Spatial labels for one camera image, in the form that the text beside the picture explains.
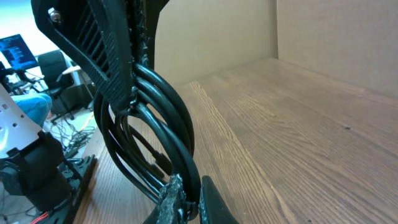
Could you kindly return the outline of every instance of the cable bundle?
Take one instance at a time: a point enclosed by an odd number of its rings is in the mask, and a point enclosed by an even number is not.
[[[67,134],[67,129],[63,122],[66,122],[67,126],[72,130],[71,134]],[[61,124],[53,124],[51,126],[51,132],[54,137],[60,140],[65,155],[69,152],[77,152],[77,150],[87,145],[94,131],[95,128],[92,126],[85,127],[80,131],[77,130],[74,125],[68,122],[65,116],[62,116]]]
[[[166,184],[160,168],[167,175],[180,174],[187,201],[198,205],[200,177],[192,158],[195,140],[187,107],[178,93],[154,71],[138,63],[134,65],[134,71],[135,100],[126,111],[114,111],[114,120],[109,113],[109,102],[98,92],[95,96],[94,116],[109,154],[120,171],[153,202],[158,202],[160,189]],[[147,104],[153,106],[166,123],[156,118]],[[153,130],[170,160],[157,152],[128,124],[128,116],[143,120]],[[156,159],[157,166],[146,161],[134,137]],[[126,169],[120,159],[143,180],[146,186]],[[190,219],[195,218],[198,213],[195,206],[188,208],[188,212]]]

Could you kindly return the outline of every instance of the red wire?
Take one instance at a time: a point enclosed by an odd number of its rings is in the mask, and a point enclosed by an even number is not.
[[[48,212],[45,212],[45,213],[43,213],[41,216],[35,218],[35,220],[31,221],[30,224],[36,224],[36,223],[38,223],[38,222],[40,222],[40,221],[46,219],[47,217],[49,217],[49,213],[48,213]]]

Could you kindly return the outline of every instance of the blue object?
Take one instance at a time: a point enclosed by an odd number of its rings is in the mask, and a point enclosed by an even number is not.
[[[36,124],[43,127],[47,117],[52,100],[44,93],[11,96],[19,108]]]
[[[0,39],[0,51],[14,70],[39,66],[20,34]]]

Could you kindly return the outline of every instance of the black mount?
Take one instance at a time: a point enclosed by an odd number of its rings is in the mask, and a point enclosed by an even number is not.
[[[0,160],[0,178],[10,195],[24,195],[39,211],[48,212],[45,223],[71,223],[93,174],[94,156],[68,161],[62,146],[50,133]]]

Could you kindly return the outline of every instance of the white robot part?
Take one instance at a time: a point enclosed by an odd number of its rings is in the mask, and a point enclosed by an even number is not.
[[[21,151],[36,141],[41,130],[0,85],[0,159],[7,158],[11,149]]]

